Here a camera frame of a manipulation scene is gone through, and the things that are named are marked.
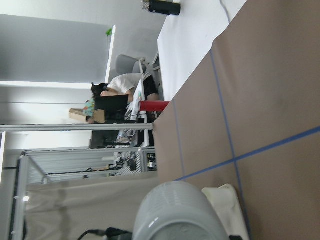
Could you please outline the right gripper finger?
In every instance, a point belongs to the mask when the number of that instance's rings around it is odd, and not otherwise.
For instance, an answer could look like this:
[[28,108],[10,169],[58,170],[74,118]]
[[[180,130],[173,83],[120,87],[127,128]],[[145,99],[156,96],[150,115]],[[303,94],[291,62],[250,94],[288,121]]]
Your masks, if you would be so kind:
[[243,240],[243,238],[239,235],[230,235],[229,239],[230,240]]

